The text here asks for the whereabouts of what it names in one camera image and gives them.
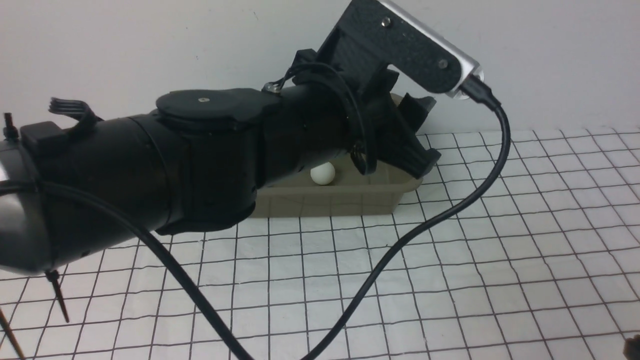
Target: white grid surface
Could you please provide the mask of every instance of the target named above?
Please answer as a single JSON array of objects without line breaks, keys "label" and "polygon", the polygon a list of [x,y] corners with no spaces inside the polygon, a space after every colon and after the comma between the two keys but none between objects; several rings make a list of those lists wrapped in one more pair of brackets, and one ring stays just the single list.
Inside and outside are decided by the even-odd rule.
[{"label": "white grid surface", "polygon": [[[430,135],[437,169],[394,215],[250,219],[161,238],[256,359],[299,359],[387,248],[466,197],[499,133]],[[416,238],[321,359],[617,360],[640,332],[640,129],[522,131],[481,201]],[[235,358],[137,239],[44,277],[0,272],[29,358]],[[0,359],[15,354],[2,338]]]}]

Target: black robotic arm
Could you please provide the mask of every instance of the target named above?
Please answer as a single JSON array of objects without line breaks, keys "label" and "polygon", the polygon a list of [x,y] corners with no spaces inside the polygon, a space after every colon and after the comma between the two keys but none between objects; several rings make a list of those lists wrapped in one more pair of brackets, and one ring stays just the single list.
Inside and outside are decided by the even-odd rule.
[{"label": "black robotic arm", "polygon": [[[500,119],[502,150],[474,193],[390,248],[335,327],[304,358],[315,359],[395,254],[480,198],[509,152],[506,115],[481,81],[478,63],[388,0],[353,0],[318,52],[298,51],[285,76],[262,91],[171,92],[149,114],[107,121],[82,101],[52,99],[50,112],[78,120],[71,129],[42,122],[18,132],[7,115],[6,141],[0,143],[0,268],[45,272],[55,285],[56,268],[133,233],[233,353],[251,359],[149,231],[226,229],[252,213],[260,188],[344,154],[363,175],[373,173],[377,161],[416,178],[427,174],[440,154],[424,149],[415,132],[435,101],[407,95],[396,106],[390,91],[398,73],[387,69],[390,64],[432,93],[487,105]],[[292,78],[295,86],[284,87]],[[61,300],[58,288],[56,294]]]}]

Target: ping pong ball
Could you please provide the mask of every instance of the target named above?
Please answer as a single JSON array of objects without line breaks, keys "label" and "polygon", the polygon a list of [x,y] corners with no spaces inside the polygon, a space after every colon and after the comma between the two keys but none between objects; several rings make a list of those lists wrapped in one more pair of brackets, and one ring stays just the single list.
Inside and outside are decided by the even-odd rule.
[{"label": "ping pong ball", "polygon": [[311,169],[311,180],[318,185],[329,185],[335,177],[335,168],[331,163],[324,163]]}]

